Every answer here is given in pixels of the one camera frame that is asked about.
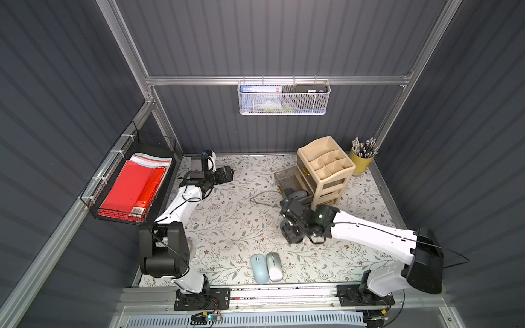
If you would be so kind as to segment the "white grey computer mouse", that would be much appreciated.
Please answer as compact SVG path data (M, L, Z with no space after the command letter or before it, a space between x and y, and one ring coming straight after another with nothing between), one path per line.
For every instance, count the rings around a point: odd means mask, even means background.
M284 278L282 262L276 252L271 252L266 257L269 280L271 282L280 282Z

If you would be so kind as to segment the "beige drawer organizer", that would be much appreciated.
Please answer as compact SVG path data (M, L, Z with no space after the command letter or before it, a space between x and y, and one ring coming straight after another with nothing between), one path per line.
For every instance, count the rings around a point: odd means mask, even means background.
M353 176L354 162L331 136L316 139L297 152L296 166L313 192L311 209L335 205Z

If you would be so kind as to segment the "light blue computer mouse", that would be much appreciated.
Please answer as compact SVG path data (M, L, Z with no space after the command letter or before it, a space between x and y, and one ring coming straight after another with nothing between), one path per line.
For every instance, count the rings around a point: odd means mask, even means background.
M250 261L255 282L260 285L268 283L269 275L265 256L262 254L256 254L251 258Z

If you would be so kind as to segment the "black computer mouse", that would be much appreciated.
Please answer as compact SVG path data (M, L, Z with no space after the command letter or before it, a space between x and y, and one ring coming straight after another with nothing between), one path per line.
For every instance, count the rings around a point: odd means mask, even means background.
M290 195L287 196L287 200L289 202L295 201L299 203L305 203L305 202L308 203L309 195L308 195L308 192L304 190L294 191Z

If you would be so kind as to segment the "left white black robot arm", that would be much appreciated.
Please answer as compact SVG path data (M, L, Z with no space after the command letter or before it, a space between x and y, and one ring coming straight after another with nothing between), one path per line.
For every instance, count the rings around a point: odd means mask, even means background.
M139 231L139 266L142 274L172 280L187 295L202 294L207 278L190 265L185 225L197 205L213 187L233 181L230 166L209 171L189 171L183 176L175 199L151 224Z

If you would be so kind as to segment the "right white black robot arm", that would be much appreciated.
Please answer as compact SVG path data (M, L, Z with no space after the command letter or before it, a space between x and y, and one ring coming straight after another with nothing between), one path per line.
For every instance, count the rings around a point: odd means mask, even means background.
M430 295L442 292L444 253L432 230L402 230L375 224L333 206L311 209L298 199L280 202L281 232L288 243L323 244L330 239L378 250L393 263L368 269L348 298L364 304L384 301L393 292L414 288Z

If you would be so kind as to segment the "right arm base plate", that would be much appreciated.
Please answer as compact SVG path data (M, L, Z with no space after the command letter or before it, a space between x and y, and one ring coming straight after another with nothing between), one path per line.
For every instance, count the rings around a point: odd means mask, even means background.
M337 285L336 296L342 307L383 306L390 308L395 305L394 297L391 294L380 297L369 291L361 291L357 284Z

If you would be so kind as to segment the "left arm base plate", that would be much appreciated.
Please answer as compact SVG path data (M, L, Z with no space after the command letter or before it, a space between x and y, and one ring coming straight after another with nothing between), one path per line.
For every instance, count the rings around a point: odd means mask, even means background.
M230 288L211 288L201 294L184 294L176 292L174 311L212 311L228 310L231 300Z

